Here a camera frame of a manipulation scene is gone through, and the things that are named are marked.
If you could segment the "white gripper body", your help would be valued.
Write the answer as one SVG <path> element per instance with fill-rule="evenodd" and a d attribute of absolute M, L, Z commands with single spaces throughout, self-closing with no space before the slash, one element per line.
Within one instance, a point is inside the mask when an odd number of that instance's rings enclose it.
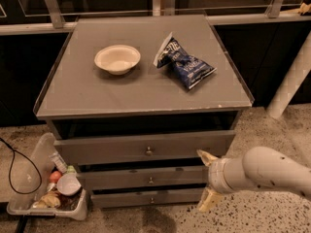
<path fill-rule="evenodd" d="M 220 194 L 233 193 L 234 189 L 229 185 L 229 168 L 232 158 L 218 158 L 209 166 L 208 182 L 211 188 Z"/>

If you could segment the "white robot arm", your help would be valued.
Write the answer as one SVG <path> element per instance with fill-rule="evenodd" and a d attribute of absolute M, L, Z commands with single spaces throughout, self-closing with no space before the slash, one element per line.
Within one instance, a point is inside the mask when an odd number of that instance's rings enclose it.
<path fill-rule="evenodd" d="M 311 33 L 267 108 L 271 117 L 282 115 L 310 71 Z M 209 211 L 225 194 L 241 190 L 287 191 L 311 200 L 311 169 L 277 150 L 254 147 L 236 158 L 218 158 L 203 150 L 197 154 L 207 167 L 208 178 L 197 204 L 200 212 Z"/>

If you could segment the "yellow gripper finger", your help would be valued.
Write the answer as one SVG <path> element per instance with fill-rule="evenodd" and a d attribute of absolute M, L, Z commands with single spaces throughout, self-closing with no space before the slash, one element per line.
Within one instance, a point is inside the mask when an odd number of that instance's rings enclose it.
<path fill-rule="evenodd" d="M 197 209 L 202 213 L 208 212 L 214 208 L 222 199 L 223 196 L 219 192 L 209 186 L 206 186 L 203 189 L 200 201 L 197 204 Z"/>
<path fill-rule="evenodd" d="M 215 160 L 218 159 L 217 156 L 214 156 L 213 154 L 204 150 L 197 150 L 196 152 L 205 166 L 210 166 Z"/>

